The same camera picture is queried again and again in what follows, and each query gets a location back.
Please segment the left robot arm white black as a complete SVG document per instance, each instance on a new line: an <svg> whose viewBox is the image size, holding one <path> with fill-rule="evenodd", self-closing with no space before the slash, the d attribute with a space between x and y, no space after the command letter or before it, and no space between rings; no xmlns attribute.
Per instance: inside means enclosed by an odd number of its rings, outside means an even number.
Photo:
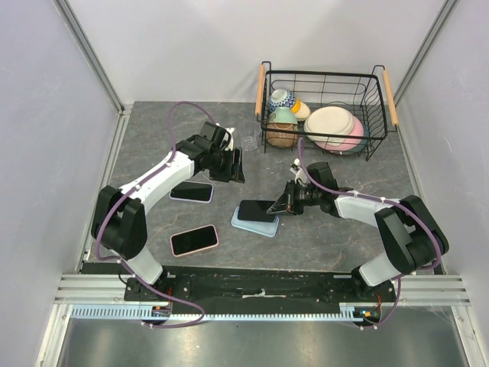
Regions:
<svg viewBox="0 0 489 367"><path fill-rule="evenodd" d="M211 180L244 183L242 150L235 147L235 128L206 122L200 133L173 145L168 155L148 172L115 188L99 192L91 236L96 254L104 247L122 260L142 280L141 292L150 300L167 294L163 266L146 245L146 215L183 181L208 171Z"/></svg>

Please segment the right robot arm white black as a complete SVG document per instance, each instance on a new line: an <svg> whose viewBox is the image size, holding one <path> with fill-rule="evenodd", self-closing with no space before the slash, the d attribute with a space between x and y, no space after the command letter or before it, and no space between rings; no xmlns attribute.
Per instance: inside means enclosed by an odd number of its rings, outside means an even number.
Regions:
<svg viewBox="0 0 489 367"><path fill-rule="evenodd" d="M378 229L384 252L351 272L349 288L355 299L369 300L379 284L435 265L448 252L445 234L420 197L389 200L339 187L326 162L304 170L296 159L291 171L295 177L267 213L297 216L307 206L319 206L331 216Z"/></svg>

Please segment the phone with blue edge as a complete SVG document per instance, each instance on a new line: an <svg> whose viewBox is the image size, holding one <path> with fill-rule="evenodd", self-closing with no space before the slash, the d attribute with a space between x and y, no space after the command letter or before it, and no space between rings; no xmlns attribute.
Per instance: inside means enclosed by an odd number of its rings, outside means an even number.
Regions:
<svg viewBox="0 0 489 367"><path fill-rule="evenodd" d="M274 204L270 200L242 200L238 208L238 219L253 222L273 222L275 214L269 214L268 209Z"/></svg>

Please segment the light blue phone case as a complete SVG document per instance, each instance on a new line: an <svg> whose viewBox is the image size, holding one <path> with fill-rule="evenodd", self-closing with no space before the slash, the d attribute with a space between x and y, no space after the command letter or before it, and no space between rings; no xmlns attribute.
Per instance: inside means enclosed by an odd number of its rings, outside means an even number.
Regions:
<svg viewBox="0 0 489 367"><path fill-rule="evenodd" d="M252 232L258 235L263 235L268 238L273 238L278 230L280 219L275 216L273 222L258 222L258 221L247 221L238 218L239 207L235 208L231 219L231 225L237 229L243 229L248 232Z"/></svg>

